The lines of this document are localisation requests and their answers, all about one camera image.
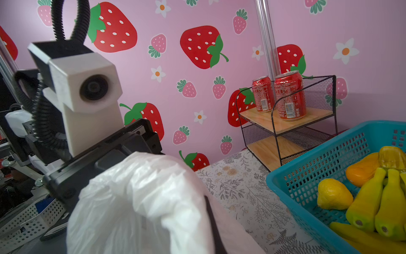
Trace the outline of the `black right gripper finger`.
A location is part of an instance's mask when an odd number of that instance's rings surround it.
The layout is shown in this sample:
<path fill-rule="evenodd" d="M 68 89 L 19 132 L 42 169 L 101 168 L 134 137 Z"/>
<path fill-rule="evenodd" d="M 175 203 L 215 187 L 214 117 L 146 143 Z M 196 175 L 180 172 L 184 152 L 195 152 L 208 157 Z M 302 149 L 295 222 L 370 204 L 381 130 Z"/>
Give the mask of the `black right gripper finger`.
<path fill-rule="evenodd" d="M 221 240 L 221 235 L 219 233 L 215 217 L 210 205 L 209 198 L 205 196 L 205 202 L 206 202 L 206 211 L 210 220 L 210 226 L 211 226 L 211 232 L 213 235 L 213 242 L 214 242 L 214 247 L 215 247 L 215 254 L 227 254 L 227 251 L 223 245 L 223 242 Z"/>

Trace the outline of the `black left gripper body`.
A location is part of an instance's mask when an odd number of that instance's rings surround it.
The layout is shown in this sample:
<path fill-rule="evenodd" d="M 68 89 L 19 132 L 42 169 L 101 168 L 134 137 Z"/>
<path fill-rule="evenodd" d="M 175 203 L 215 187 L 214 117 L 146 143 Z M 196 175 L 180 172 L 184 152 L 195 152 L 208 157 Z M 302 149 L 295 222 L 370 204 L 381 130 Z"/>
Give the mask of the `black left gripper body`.
<path fill-rule="evenodd" d="M 138 119 L 44 176 L 51 196 L 73 211 L 79 194 L 97 175 L 122 162 L 134 152 L 162 154 L 158 133 L 147 119 Z"/>

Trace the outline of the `white plastic bag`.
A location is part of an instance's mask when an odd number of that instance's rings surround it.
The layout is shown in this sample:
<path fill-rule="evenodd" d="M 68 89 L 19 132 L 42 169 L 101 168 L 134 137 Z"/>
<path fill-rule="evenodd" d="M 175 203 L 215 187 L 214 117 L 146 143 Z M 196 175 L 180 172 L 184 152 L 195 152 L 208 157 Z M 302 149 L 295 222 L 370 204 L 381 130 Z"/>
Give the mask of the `white plastic bag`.
<path fill-rule="evenodd" d="M 205 196 L 228 254 L 262 248 L 180 160 L 135 152 L 83 188 L 67 227 L 70 254 L 214 254 Z"/>

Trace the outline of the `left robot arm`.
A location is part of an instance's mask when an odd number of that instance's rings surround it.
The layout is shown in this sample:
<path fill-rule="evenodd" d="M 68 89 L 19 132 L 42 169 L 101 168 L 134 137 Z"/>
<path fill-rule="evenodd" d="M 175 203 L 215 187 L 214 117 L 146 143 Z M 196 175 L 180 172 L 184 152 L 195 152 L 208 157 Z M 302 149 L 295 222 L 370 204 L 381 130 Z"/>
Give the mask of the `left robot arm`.
<path fill-rule="evenodd" d="M 134 152 L 159 155 L 158 134 L 147 119 L 124 123 L 118 99 L 123 91 L 115 65 L 85 46 L 98 21 L 88 1 L 78 1 L 71 37 L 64 35 L 63 1 L 51 2 L 54 41 L 34 42 L 35 69 L 18 70 L 14 94 L 31 120 L 22 123 L 29 150 L 45 164 L 61 167 L 43 176 L 49 193 L 72 211 L 89 181 Z"/>

